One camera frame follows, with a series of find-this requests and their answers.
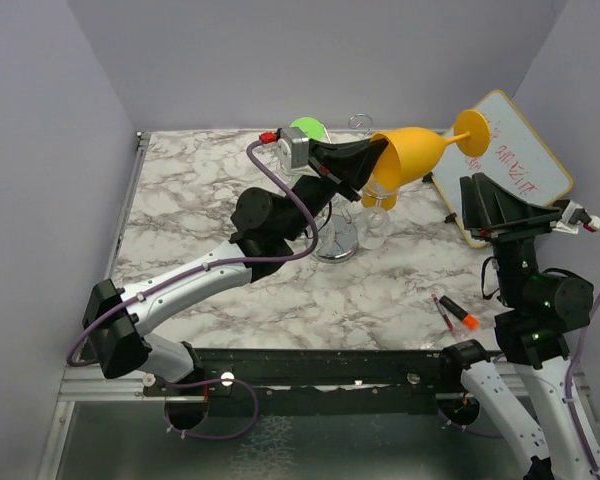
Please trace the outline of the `orange plastic goblet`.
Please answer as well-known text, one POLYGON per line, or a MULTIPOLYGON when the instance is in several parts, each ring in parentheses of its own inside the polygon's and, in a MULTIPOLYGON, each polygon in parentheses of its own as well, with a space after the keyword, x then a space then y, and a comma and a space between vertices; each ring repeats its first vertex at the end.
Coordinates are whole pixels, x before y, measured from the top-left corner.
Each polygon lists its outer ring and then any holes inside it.
POLYGON ((396 190, 430 173, 448 146, 456 145, 469 157, 482 156, 491 142, 491 130, 483 114, 467 109, 456 117, 450 137, 423 127, 405 127, 376 132, 371 139, 387 142, 373 179, 385 190, 396 190))
POLYGON ((364 190, 361 204, 364 208, 381 207, 385 211, 390 211, 395 207, 397 198, 398 194, 396 192, 384 195, 371 190, 364 190))

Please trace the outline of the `green plastic wine glass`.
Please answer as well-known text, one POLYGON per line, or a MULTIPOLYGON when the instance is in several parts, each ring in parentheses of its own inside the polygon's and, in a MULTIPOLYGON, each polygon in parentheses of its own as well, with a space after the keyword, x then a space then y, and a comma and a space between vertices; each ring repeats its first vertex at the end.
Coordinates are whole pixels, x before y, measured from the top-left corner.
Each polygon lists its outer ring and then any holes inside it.
POLYGON ((299 128, 312 140, 322 141, 325 138, 325 126, 316 118, 307 116, 300 117, 292 121, 290 126, 299 128))

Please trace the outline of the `clear wine glass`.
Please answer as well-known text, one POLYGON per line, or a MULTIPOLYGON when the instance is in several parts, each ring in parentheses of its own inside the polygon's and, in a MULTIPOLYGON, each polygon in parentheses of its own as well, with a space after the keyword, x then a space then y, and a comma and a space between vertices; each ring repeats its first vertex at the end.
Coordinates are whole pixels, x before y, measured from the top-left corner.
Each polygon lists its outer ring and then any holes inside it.
MULTIPOLYGON (((385 189, 374 177, 368 181, 364 190, 371 190, 384 195, 394 192, 385 189)), ((391 220, 388 211, 385 211, 381 207, 363 207, 359 216, 360 245, 369 250, 381 247, 389 235, 390 226, 391 220)))

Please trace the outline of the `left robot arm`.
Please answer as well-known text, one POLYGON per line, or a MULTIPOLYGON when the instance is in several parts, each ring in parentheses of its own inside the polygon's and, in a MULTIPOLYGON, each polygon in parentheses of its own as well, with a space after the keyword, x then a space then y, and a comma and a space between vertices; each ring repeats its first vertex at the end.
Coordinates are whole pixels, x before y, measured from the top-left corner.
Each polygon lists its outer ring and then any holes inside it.
POLYGON ((123 287, 105 279, 92 288, 79 341, 91 349, 105 378, 142 371, 166 380, 179 394, 194 392, 201 364, 193 348, 162 338, 155 329, 203 300, 311 255, 319 237, 316 216, 337 196, 360 200, 388 146, 383 139, 344 144, 310 140, 306 158, 312 172, 288 184, 255 154, 278 137, 261 135, 247 146, 246 155, 279 190, 244 190, 230 216, 235 230, 228 240, 161 276, 123 287))

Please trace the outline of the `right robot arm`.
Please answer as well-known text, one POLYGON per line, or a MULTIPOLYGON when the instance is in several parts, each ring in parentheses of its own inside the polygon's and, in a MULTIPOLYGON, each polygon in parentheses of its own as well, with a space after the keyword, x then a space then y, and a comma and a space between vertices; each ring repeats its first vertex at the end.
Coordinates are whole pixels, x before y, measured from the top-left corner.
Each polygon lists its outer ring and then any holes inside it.
POLYGON ((589 326, 594 287, 562 269, 540 270, 535 240, 555 230, 600 231, 584 207, 557 200, 531 204, 484 173, 460 180, 465 230, 489 243, 505 312, 495 337, 521 379, 534 410, 528 412, 475 340, 447 347, 441 383, 478 402, 513 450, 525 479, 600 479, 600 444, 574 389, 577 356, 565 336, 589 326))

